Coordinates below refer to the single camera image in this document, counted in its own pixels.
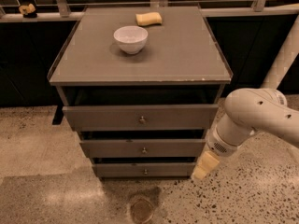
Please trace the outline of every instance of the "top drawer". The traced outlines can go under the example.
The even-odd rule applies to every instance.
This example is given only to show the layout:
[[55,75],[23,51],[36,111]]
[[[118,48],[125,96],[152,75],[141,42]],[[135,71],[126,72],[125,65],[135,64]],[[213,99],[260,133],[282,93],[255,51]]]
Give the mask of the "top drawer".
[[209,128],[217,105],[65,106],[75,131],[183,130]]

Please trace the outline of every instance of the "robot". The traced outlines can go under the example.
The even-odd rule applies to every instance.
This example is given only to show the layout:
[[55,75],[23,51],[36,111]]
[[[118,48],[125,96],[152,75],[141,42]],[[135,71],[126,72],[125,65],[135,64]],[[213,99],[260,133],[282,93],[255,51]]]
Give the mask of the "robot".
[[271,133],[299,148],[299,112],[287,107],[274,89],[239,89],[225,99],[225,115],[206,135],[218,156],[230,156],[259,131]]

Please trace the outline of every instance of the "bottom drawer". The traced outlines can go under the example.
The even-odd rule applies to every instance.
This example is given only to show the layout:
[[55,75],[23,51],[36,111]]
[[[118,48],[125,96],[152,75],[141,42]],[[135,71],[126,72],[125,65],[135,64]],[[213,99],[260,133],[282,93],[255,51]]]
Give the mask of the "bottom drawer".
[[94,164],[98,177],[190,177],[195,162]]

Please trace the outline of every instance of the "floor drain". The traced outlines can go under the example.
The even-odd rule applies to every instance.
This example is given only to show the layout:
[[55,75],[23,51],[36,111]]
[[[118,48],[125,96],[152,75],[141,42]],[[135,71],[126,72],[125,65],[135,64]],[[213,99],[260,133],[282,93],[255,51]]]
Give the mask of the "floor drain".
[[136,224],[145,224],[153,216],[153,206],[145,199],[138,199],[131,205],[131,217]]

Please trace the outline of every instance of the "gray tabletop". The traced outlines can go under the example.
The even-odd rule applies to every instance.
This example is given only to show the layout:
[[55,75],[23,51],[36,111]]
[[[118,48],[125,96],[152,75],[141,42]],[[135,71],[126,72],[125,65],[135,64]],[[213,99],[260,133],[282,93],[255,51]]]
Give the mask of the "gray tabletop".
[[[145,27],[146,46],[136,55],[121,51],[113,33],[153,11],[163,24]],[[229,83],[231,76],[197,7],[113,7],[86,10],[50,83]]]

